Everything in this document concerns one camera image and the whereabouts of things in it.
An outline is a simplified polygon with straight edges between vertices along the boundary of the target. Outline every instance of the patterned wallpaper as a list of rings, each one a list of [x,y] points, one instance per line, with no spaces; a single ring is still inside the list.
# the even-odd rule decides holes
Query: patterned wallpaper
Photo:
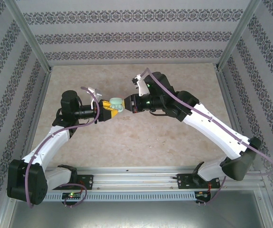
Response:
[[[223,70],[243,133],[273,159],[273,1],[260,3]],[[254,164],[271,169],[260,158]],[[273,174],[264,180],[273,203]]]
[[[8,164],[27,142],[45,72],[0,0],[0,204]]]
[[[17,3],[49,63],[73,65],[217,63],[249,0]]]

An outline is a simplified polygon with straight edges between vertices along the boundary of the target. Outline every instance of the beige floor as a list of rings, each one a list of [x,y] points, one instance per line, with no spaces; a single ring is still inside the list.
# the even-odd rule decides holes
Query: beige floor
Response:
[[[33,148],[48,133],[65,90],[77,91],[83,104],[90,103],[90,95],[80,86],[100,89],[103,99],[125,98],[137,93],[131,79],[146,67],[164,73],[176,91],[189,91],[211,113],[229,124],[212,64],[55,66]],[[49,166],[195,166],[222,155],[209,139],[176,119],[125,110],[107,122],[79,128]]]

